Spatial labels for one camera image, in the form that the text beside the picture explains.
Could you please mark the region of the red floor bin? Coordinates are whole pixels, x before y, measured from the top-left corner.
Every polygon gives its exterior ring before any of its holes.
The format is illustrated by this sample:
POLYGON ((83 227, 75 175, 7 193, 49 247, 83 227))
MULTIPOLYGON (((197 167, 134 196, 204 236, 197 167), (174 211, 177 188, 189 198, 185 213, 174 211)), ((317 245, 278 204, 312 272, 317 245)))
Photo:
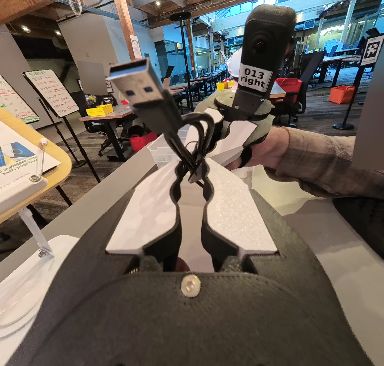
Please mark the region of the red floor bin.
POLYGON ((149 143, 155 141, 157 138, 158 135, 154 132, 150 132, 142 136, 134 134, 129 137, 129 142, 131 144, 132 150, 137 153, 142 148, 146 147, 149 143))

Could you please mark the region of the black office chair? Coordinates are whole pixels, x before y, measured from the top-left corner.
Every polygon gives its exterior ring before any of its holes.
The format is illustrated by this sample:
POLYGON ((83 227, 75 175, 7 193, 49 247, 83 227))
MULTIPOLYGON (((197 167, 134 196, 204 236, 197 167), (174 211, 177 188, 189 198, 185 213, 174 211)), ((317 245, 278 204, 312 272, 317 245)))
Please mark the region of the black office chair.
POLYGON ((271 110, 271 115, 275 117, 273 125, 296 128, 292 119, 305 112, 308 86, 323 61, 324 55, 325 51, 318 51, 303 56, 304 70, 298 78, 303 81, 301 89, 298 93, 289 92, 285 93, 283 98, 273 99, 274 108, 271 110))

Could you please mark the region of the red fabric bin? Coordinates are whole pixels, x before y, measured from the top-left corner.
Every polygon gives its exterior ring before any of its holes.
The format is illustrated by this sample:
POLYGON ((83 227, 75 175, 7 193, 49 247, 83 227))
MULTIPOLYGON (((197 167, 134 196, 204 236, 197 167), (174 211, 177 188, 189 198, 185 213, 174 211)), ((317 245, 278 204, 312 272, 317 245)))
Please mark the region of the red fabric bin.
POLYGON ((276 78, 275 83, 286 93, 296 92, 301 89, 303 81, 295 77, 276 78))

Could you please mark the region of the wide yellow bin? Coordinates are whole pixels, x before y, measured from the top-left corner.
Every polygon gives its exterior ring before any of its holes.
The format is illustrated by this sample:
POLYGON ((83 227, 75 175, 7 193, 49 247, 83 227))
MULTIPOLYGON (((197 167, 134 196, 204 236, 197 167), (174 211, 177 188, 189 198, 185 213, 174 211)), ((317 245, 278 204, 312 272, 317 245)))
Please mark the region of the wide yellow bin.
POLYGON ((95 108, 89 108, 86 113, 90 117, 99 117, 111 114, 114 111, 112 104, 98 105, 95 108))

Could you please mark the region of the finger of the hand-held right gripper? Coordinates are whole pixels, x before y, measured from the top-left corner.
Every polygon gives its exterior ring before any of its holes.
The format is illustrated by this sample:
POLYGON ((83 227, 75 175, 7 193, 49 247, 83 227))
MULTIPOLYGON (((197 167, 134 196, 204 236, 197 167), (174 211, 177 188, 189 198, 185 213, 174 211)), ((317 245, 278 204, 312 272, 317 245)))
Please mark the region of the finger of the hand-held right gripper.
POLYGON ((226 136, 218 140, 214 149, 209 152, 209 158, 223 167, 235 161, 243 152, 246 140, 257 127, 249 121, 233 121, 228 126, 226 136))
MULTIPOLYGON (((215 124, 214 134, 211 138, 210 145, 208 151, 212 151, 218 140, 221 139, 221 133, 223 128, 223 115, 217 110, 213 108, 207 108, 204 112, 205 114, 209 114, 215 124)), ((187 132, 187 136, 184 142, 184 146, 189 152, 194 152, 197 148, 197 144, 199 142, 199 132, 194 125, 188 124, 189 129, 187 132)))

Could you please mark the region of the whiteboard with red writing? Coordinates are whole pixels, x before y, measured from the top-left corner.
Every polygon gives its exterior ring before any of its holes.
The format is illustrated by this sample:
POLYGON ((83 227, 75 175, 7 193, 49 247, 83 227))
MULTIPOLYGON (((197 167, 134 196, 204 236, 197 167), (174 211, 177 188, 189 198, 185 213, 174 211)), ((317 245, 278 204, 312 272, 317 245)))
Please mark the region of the whiteboard with red writing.
POLYGON ((53 70, 25 71, 22 75, 57 118, 79 111, 79 106, 53 70))

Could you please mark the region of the instruction sheet on stand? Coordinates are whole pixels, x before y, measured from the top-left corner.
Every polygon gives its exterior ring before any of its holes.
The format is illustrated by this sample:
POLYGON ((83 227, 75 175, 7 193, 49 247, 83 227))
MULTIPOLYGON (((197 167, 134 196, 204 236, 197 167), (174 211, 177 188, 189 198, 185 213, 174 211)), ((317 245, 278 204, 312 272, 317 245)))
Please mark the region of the instruction sheet on stand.
MULTIPOLYGON (((43 135, 38 133, 31 126, 23 123, 20 119, 13 117, 11 114, 9 114, 3 109, 0 110, 0 120, 8 127, 13 129, 15 132, 23 136, 30 143, 37 147, 40 147, 40 140, 43 138, 43 135)), ((47 180, 47 185, 45 186, 45 188, 32 194, 29 198, 18 203, 13 208, 9 208, 7 211, 3 212, 0 216, 1 223, 15 215, 17 212, 19 212, 26 206, 40 200, 49 191, 61 185, 68 178, 72 169, 72 161, 70 160, 69 155, 50 140, 48 141, 48 145, 45 150, 48 155, 58 160, 60 164, 58 165, 58 167, 49 171, 45 176, 47 180)))

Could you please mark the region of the person's right hand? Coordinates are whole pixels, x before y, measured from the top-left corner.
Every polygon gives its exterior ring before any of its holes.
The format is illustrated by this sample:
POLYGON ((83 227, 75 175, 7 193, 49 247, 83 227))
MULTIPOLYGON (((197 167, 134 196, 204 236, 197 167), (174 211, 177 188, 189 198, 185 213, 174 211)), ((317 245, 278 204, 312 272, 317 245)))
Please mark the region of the person's right hand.
POLYGON ((261 165, 287 176, 287 159, 290 152, 290 133, 287 128, 273 127, 262 143, 252 145, 251 157, 245 163, 245 158, 237 158, 226 165, 228 170, 241 167, 255 167, 261 165))

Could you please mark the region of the wooden desk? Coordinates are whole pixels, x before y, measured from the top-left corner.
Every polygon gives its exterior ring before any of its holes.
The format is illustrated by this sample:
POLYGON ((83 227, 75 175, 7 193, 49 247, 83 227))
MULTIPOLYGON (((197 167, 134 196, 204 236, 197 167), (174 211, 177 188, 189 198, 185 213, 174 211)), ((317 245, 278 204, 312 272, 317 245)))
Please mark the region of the wooden desk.
POLYGON ((115 155, 107 155, 110 162, 126 162, 127 158, 124 156, 124 149, 121 145, 122 139, 118 137, 116 131, 117 123, 119 120, 134 119, 136 118, 133 111, 128 106, 118 105, 113 108, 113 112, 106 115, 98 115, 90 117, 89 115, 81 117, 79 120, 82 122, 101 123, 104 127, 104 133, 108 141, 113 146, 115 155))

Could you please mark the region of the clear plastic bin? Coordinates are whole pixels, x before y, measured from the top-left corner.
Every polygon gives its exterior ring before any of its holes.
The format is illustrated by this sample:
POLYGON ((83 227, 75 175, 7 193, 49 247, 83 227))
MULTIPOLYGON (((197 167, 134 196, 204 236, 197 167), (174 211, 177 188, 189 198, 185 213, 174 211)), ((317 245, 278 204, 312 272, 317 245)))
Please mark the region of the clear plastic bin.
MULTIPOLYGON (((181 128, 178 131, 178 136, 183 145, 187 136, 188 129, 189 129, 189 126, 185 125, 183 128, 181 128)), ((164 167, 165 165, 167 165, 168 163, 174 160, 180 160, 177 154, 169 147, 163 135, 158 137, 154 142, 147 145, 147 148, 150 151, 152 158, 156 162, 158 168, 164 167)), ((204 158, 209 158, 209 152, 204 156, 204 158)))

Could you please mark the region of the whiteboard with green writing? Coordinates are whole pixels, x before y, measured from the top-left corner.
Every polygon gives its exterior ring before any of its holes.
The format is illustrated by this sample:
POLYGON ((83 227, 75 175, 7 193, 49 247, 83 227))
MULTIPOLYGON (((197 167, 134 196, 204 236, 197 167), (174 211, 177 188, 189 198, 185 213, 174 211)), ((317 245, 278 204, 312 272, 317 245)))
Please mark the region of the whiteboard with green writing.
POLYGON ((34 110, 2 76, 0 76, 0 107, 25 124, 40 121, 34 110))

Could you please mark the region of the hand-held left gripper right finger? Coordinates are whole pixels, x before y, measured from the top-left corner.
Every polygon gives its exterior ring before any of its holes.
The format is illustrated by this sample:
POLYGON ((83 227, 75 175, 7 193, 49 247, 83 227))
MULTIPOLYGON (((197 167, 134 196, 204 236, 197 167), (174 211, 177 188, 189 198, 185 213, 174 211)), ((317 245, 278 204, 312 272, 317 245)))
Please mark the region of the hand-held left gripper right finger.
POLYGON ((278 252, 249 187, 239 177, 206 158, 202 179, 206 204, 201 242, 211 256, 215 272, 229 257, 236 257, 242 264, 246 257, 278 252))

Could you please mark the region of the white hard hat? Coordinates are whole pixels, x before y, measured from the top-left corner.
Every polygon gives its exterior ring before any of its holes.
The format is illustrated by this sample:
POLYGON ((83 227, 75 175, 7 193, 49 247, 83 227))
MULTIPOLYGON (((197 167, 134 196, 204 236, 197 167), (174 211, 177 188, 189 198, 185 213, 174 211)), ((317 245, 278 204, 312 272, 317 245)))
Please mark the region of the white hard hat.
POLYGON ((227 70, 230 76, 233 77, 234 80, 238 80, 239 78, 239 72, 240 72, 240 65, 241 65, 241 58, 242 58, 242 49, 235 51, 231 57, 227 60, 226 66, 227 70))

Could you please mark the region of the wooden post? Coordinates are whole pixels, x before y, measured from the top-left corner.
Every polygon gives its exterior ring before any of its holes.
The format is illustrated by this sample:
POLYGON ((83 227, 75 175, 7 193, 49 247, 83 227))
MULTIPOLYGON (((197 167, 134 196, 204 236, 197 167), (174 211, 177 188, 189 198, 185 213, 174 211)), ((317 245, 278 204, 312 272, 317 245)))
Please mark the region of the wooden post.
POLYGON ((117 9, 119 21, 122 27, 122 32, 126 41, 126 45, 128 48, 129 56, 131 60, 136 60, 134 58, 133 50, 132 50, 132 44, 131 44, 131 39, 130 35, 135 35, 132 22, 131 22, 131 17, 129 14, 129 9, 128 9, 128 4, 126 0, 114 0, 114 4, 117 9))

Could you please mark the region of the orange bin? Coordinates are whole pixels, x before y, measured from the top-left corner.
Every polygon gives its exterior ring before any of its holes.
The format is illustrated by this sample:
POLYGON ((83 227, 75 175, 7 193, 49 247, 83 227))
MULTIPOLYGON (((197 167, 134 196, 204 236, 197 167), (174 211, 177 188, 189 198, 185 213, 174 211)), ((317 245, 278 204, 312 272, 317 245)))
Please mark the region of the orange bin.
POLYGON ((340 85, 331 88, 329 101, 335 104, 348 104, 355 94, 355 86, 340 85))

